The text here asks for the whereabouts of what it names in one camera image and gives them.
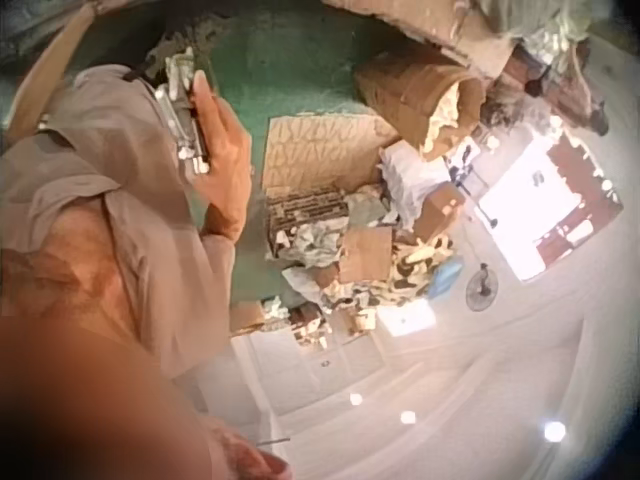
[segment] cardboard sheet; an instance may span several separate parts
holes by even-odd
[[[301,115],[269,122],[262,188],[279,197],[347,181],[379,179],[378,149],[398,134],[376,115]]]
[[[349,230],[342,244],[340,283],[389,278],[391,242],[391,227]]]

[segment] paper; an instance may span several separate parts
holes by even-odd
[[[380,156],[382,176],[400,215],[401,226],[412,230],[422,213],[425,197],[441,183],[450,181],[449,170],[442,158],[424,162],[418,151],[404,140],[381,150]]]

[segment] person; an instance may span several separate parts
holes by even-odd
[[[548,65],[539,78],[529,80],[524,91],[533,98],[544,97],[570,124],[589,129],[603,137],[609,132],[604,99],[589,87],[582,73],[588,57],[586,42],[572,42],[566,52],[567,71],[555,74]]]
[[[71,56],[60,36],[34,84]],[[86,70],[51,98],[25,87],[14,109],[0,163],[0,450],[20,478],[290,479],[172,384],[228,342],[251,138],[197,72],[211,165],[193,184],[209,204],[198,231],[159,106],[128,71]],[[31,131],[37,102],[48,120]]]

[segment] brown cardboard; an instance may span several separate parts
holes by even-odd
[[[349,191],[376,183],[380,179],[376,168],[380,161],[378,149],[388,147],[398,139],[398,133],[378,115],[272,118],[262,189],[271,199],[336,183]]]
[[[480,121],[485,100],[482,80],[433,47],[414,44],[401,51],[385,52],[358,67],[355,79],[366,104],[418,151],[422,151],[429,119],[440,99],[459,83],[458,127],[440,130],[434,148],[423,156],[426,161],[455,148]]]
[[[318,286],[324,290],[338,278],[339,270],[337,264],[334,263],[328,267],[312,267],[309,269],[309,274]]]
[[[246,335],[264,325],[260,302],[238,302],[230,308],[231,336]]]
[[[451,182],[443,183],[425,198],[422,213],[413,224],[414,233],[424,242],[449,229],[465,202],[464,195]]]
[[[391,227],[347,231],[340,258],[340,283],[386,280],[391,269],[391,242]]]

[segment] box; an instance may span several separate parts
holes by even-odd
[[[451,182],[445,182],[425,198],[413,232],[429,242],[445,232],[458,218],[466,198]]]
[[[485,100],[482,80],[427,45],[382,53],[358,67],[355,80],[366,104],[419,152],[440,99],[459,84],[458,126],[442,127],[433,148],[423,155],[426,161],[455,148],[480,121]]]
[[[386,281],[391,270],[391,227],[347,231],[340,258],[340,283]]]

